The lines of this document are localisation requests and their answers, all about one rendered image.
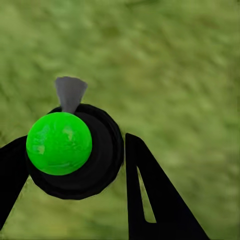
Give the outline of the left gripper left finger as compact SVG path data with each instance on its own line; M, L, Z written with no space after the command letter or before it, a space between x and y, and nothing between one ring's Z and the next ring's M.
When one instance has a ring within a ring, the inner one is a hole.
M0 231L30 175L25 156L27 137L0 148Z

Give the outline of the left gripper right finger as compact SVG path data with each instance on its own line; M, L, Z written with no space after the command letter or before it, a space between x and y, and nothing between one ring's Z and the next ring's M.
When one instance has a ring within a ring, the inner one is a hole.
M129 240L210 240L145 142L125 134ZM156 223L147 222L139 168Z

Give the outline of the pesticide atomizer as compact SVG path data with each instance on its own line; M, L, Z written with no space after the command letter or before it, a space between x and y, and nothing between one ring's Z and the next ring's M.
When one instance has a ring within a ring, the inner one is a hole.
M54 80L60 106L34 123L26 139L26 168L50 196L83 200L100 194L119 176L125 145L119 125L104 110L81 104L88 84Z

